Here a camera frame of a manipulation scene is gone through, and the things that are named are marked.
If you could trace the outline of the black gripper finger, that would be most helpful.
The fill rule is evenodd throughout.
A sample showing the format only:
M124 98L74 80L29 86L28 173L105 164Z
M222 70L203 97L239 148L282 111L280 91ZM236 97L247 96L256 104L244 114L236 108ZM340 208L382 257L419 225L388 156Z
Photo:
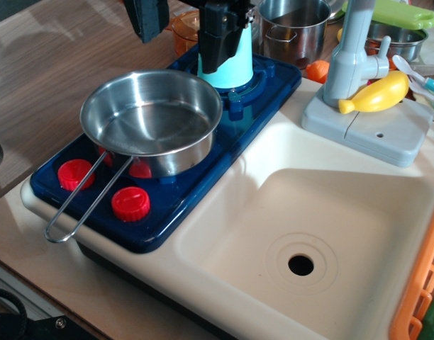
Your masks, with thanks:
M149 43L169 25L169 5L165 0L124 0L135 34Z
M199 4L201 69L212 74L237 53L243 31L253 21L250 1L202 1Z

